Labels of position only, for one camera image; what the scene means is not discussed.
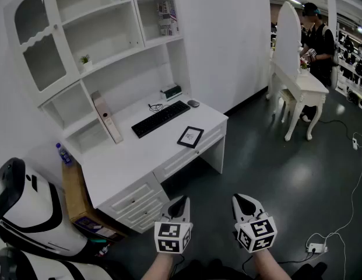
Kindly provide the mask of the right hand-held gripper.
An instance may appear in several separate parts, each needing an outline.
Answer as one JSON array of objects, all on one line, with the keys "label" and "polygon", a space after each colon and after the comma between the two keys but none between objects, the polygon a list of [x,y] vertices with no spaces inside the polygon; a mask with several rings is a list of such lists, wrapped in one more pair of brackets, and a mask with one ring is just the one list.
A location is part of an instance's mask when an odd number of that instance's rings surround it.
[{"label": "right hand-held gripper", "polygon": [[[234,194],[232,197],[234,219],[237,222],[248,221],[264,212],[262,204],[244,194]],[[277,228],[272,216],[256,219],[234,225],[237,231],[237,241],[249,253],[256,253],[272,247],[277,236]]]}]

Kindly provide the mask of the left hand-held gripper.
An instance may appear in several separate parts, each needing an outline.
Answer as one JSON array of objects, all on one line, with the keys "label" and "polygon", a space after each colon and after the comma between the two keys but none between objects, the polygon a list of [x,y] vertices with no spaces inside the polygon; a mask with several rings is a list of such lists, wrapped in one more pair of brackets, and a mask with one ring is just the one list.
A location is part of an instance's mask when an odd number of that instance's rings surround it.
[{"label": "left hand-held gripper", "polygon": [[154,224],[154,242],[158,253],[182,254],[191,240],[193,224],[190,199],[179,196],[166,203]]}]

